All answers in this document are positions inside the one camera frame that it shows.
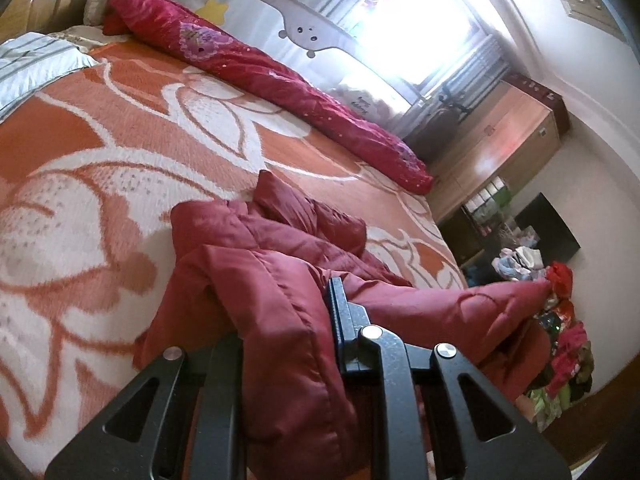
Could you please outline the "pile of colourful clothes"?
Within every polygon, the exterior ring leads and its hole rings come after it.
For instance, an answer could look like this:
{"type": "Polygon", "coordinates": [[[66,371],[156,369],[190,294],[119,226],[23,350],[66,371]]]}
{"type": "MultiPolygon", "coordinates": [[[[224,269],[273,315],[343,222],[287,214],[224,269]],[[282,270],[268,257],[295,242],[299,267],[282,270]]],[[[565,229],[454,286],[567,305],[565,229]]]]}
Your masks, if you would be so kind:
{"type": "Polygon", "coordinates": [[[491,265],[507,281],[544,278],[551,284],[550,296],[536,315],[549,336],[551,360],[526,393],[533,405],[533,422],[544,431],[592,388],[594,357],[572,301],[574,274],[565,263],[544,263],[540,250],[526,246],[503,248],[491,265]]]}

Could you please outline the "grey striped curtain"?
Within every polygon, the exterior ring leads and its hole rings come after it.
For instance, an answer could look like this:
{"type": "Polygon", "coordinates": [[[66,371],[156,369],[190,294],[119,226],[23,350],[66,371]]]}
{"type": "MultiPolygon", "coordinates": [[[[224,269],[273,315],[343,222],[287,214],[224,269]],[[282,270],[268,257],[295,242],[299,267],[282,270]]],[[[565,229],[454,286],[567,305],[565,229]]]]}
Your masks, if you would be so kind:
{"type": "Polygon", "coordinates": [[[465,0],[288,0],[288,7],[320,16],[330,34],[287,35],[274,20],[238,36],[400,136],[444,108],[462,120],[509,67],[465,0]],[[320,48],[336,35],[357,53],[320,48]]]}

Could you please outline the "black office chair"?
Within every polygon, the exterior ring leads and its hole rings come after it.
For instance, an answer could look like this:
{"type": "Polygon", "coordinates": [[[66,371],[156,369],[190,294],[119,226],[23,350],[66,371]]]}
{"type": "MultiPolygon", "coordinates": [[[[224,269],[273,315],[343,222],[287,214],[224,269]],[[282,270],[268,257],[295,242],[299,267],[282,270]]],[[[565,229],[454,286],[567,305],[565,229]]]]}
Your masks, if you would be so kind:
{"type": "Polygon", "coordinates": [[[422,162],[434,162],[457,134],[460,119],[471,110],[463,103],[464,97],[464,90],[454,93],[444,84],[436,106],[405,138],[405,144],[422,162]]]}

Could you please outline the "dark red puffer jacket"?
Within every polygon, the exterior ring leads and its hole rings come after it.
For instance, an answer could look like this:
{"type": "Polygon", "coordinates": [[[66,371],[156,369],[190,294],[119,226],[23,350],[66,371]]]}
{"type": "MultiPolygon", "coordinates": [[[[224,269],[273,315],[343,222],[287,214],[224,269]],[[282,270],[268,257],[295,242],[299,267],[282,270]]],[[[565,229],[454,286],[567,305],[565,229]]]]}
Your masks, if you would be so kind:
{"type": "Polygon", "coordinates": [[[417,289],[367,251],[362,220],[268,171],[249,202],[190,200],[170,221],[176,266],[134,365],[239,334],[248,466],[258,478],[344,479],[368,464],[370,396],[342,381],[324,302],[334,276],[373,323],[408,344],[453,344],[509,399],[548,362],[535,316],[549,282],[417,289]]]}

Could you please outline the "orange white floral blanket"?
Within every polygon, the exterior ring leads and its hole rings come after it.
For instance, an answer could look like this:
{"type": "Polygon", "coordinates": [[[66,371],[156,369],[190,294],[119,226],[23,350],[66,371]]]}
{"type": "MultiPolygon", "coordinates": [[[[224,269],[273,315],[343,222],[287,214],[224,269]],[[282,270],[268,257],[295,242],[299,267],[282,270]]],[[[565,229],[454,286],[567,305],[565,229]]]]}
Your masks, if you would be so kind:
{"type": "Polygon", "coordinates": [[[1,434],[32,474],[134,376],[175,204],[249,200],[268,170],[414,286],[462,287],[427,201],[306,122],[134,41],[96,57],[1,125],[1,434]]]}

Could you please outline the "brown wooden wardrobe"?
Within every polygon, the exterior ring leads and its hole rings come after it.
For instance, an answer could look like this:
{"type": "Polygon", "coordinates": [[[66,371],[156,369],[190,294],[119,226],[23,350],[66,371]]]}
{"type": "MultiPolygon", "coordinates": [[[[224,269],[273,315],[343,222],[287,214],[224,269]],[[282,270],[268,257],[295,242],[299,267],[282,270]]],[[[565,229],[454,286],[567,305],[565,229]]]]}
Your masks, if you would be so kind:
{"type": "Polygon", "coordinates": [[[434,186],[427,203],[434,221],[449,217],[495,177],[517,193],[552,159],[568,130],[570,116],[558,92],[507,74],[428,166],[434,186]]]}

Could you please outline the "grey bed guard rail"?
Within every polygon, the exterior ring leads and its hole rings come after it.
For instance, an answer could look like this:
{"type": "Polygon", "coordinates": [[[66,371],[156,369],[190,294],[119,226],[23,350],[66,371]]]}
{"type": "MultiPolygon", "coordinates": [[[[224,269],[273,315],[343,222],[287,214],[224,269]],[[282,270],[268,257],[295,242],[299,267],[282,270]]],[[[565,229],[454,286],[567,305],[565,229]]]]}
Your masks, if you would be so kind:
{"type": "Polygon", "coordinates": [[[367,0],[174,0],[266,52],[362,117],[393,125],[419,99],[393,58],[376,58],[358,26],[367,0]]]}

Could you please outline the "black square stool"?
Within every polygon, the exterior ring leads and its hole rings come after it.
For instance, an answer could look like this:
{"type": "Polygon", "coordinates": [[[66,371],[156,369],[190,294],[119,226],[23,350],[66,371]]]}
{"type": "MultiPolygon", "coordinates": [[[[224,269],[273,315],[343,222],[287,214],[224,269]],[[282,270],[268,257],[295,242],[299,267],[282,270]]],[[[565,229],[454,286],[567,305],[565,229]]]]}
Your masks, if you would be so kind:
{"type": "Polygon", "coordinates": [[[515,222],[519,228],[532,228],[536,232],[535,247],[541,251],[546,266],[552,262],[569,263],[580,251],[578,240],[542,193],[515,215],[515,222]]]}

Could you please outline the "red floral rolled quilt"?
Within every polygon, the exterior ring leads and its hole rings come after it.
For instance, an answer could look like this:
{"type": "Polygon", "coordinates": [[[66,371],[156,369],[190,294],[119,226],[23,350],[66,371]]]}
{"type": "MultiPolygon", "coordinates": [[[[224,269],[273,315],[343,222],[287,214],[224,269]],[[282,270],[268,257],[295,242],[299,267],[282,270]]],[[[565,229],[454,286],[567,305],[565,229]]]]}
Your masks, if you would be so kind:
{"type": "Polygon", "coordinates": [[[406,191],[431,191],[433,177],[404,141],[180,3],[108,0],[108,7],[107,35],[130,32],[150,47],[283,108],[406,191]]]}

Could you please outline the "white striped pillow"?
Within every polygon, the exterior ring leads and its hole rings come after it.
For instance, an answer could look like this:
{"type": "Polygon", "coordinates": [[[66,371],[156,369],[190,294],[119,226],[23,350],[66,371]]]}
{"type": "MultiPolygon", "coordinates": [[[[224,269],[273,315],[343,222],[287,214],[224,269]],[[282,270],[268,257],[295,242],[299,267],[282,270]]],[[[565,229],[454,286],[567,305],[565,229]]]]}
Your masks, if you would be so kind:
{"type": "Polygon", "coordinates": [[[39,32],[26,32],[2,42],[0,63],[2,122],[48,84],[98,65],[76,44],[39,32]]]}

